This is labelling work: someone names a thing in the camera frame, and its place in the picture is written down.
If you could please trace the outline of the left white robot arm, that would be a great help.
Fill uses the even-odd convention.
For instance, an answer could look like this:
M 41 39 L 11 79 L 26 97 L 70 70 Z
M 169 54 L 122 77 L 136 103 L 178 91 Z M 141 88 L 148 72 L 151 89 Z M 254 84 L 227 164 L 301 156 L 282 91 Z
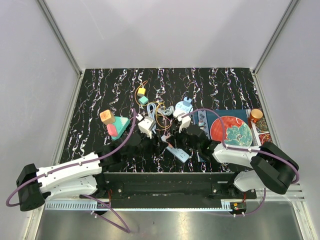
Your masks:
M 139 133 L 121 137 L 83 157 L 59 165 L 23 167 L 16 180 L 18 206 L 22 212 L 41 207 L 48 200 L 92 195 L 104 198 L 111 192 L 105 172 L 119 171 L 125 160 L 159 155 L 168 143 L 161 137 Z

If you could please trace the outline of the round light blue power socket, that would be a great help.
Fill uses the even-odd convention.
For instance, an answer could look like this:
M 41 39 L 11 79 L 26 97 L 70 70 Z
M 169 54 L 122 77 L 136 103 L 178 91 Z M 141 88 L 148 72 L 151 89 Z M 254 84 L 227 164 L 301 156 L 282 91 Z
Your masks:
M 185 113 L 190 113 L 193 111 L 193 105 L 191 102 L 187 102 L 187 101 L 179 101 L 176 105 L 175 105 L 175 109 L 176 110 L 181 110 Z

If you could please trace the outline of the white square plug adapter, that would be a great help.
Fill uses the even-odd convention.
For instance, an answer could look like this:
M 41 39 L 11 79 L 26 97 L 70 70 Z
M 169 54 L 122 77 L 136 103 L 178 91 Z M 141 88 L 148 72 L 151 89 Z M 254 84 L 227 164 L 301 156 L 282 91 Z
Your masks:
M 181 121 L 182 116 L 184 116 L 185 114 L 186 114 L 185 111 L 177 108 L 177 109 L 175 109 L 174 112 L 173 112 L 173 117 L 174 117 L 175 119 L 177 119 L 178 121 Z

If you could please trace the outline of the teal triangular power strip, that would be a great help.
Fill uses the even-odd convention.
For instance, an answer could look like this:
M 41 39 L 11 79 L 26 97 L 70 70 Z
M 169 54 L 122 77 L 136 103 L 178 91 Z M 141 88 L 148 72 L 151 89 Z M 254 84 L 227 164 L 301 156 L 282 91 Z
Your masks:
M 119 139 L 127 127 L 129 126 L 130 120 L 127 117 L 115 116 L 115 122 L 112 124 L 116 130 L 117 136 L 111 136 L 112 140 L 115 141 Z

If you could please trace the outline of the teal small charger plug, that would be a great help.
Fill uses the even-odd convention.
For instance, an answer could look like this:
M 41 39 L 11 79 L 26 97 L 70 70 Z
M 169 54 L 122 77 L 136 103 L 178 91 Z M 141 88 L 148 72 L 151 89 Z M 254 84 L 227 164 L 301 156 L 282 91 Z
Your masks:
M 149 103 L 149 100 L 146 96 L 142 96 L 138 99 L 138 102 L 140 105 L 144 106 L 147 105 Z

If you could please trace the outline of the light blue long power strip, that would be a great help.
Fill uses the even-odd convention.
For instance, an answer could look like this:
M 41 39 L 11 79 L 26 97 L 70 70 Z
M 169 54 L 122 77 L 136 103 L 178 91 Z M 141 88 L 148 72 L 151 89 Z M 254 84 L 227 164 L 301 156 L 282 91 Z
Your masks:
M 168 146 L 166 149 L 183 164 L 190 158 L 190 156 L 180 148 L 174 148 L 174 147 Z

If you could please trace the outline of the light blue charger plug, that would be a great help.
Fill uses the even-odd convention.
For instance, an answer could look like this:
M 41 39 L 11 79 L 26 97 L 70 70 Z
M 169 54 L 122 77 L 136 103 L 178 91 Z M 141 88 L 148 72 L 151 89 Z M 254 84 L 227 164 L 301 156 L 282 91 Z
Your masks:
M 189 97 L 184 97 L 183 104 L 186 105 L 186 106 L 191 105 L 192 104 L 192 99 L 189 98 Z

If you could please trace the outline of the pink square plug adapter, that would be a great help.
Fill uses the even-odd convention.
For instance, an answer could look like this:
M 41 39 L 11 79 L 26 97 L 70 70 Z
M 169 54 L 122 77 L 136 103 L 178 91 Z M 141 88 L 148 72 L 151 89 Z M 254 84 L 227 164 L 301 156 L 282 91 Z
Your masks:
M 107 132 L 110 136 L 112 136 L 112 137 L 118 136 L 118 131 L 117 131 L 117 128 L 114 124 L 110 123 L 106 127 L 107 127 Z

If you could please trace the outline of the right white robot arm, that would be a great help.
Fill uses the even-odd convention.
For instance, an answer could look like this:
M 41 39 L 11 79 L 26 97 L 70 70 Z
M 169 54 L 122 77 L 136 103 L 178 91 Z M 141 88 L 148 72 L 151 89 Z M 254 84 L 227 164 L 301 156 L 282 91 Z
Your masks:
M 261 146 L 241 147 L 208 139 L 198 125 L 173 130 L 166 141 L 174 148 L 196 151 L 205 162 L 213 165 L 234 164 L 249 171 L 236 173 L 227 185 L 228 195 L 239 198 L 252 189 L 267 188 L 284 195 L 298 178 L 299 166 L 272 142 Z

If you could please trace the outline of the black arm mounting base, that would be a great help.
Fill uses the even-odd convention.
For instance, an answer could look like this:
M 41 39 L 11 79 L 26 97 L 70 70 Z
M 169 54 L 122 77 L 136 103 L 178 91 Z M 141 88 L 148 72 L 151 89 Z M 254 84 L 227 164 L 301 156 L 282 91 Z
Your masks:
M 255 200 L 240 192 L 232 173 L 104 173 L 96 176 L 96 199 L 110 198 L 114 209 L 213 209 L 222 200 Z

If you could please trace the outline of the yellow small charger plug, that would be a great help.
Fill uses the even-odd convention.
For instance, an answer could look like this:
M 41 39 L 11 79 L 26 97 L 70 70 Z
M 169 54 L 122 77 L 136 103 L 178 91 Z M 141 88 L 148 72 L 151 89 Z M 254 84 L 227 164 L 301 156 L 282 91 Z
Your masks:
M 137 90 L 137 96 L 143 97 L 146 94 L 146 89 L 144 87 L 139 87 Z

